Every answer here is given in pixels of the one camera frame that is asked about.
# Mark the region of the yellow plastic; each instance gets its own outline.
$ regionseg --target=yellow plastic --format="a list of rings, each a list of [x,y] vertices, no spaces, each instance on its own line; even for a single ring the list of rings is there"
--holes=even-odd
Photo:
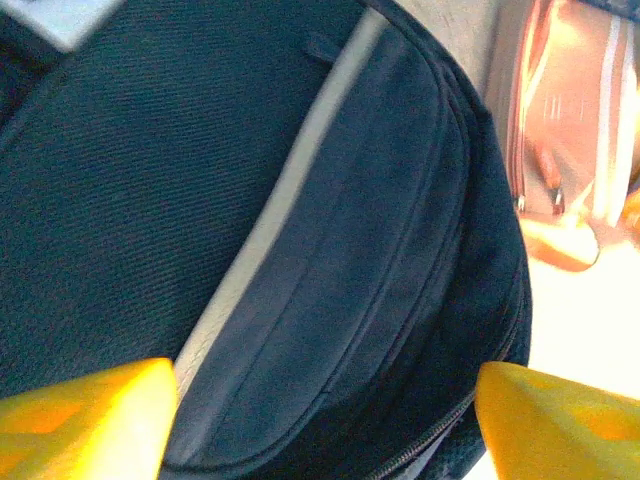
[[[476,413],[500,480],[640,479],[637,400],[490,362]]]
[[[176,408],[167,359],[2,399],[0,479],[154,479]]]
[[[640,190],[627,197],[622,218],[629,228],[640,233]]]

